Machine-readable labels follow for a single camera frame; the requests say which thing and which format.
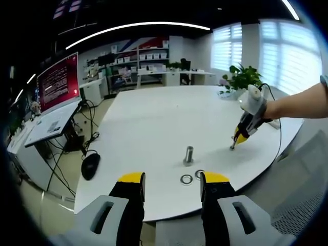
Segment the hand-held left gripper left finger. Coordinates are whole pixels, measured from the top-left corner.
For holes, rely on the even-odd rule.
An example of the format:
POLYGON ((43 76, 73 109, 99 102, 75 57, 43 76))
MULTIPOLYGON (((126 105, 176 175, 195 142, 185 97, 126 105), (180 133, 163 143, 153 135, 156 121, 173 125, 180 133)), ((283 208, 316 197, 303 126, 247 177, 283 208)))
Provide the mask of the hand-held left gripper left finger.
POLYGON ((123 175, 76 214, 74 228, 50 237, 52 245, 140 245, 145 181, 144 172, 123 175))

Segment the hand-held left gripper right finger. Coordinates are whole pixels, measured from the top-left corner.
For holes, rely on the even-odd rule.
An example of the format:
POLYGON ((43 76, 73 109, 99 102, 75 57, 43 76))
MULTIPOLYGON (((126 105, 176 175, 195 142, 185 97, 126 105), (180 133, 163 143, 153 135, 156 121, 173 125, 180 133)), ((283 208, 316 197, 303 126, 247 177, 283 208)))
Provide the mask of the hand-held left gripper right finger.
POLYGON ((292 245, 269 214, 245 195, 237 195, 228 178, 200 173, 201 219, 206 245, 292 245))

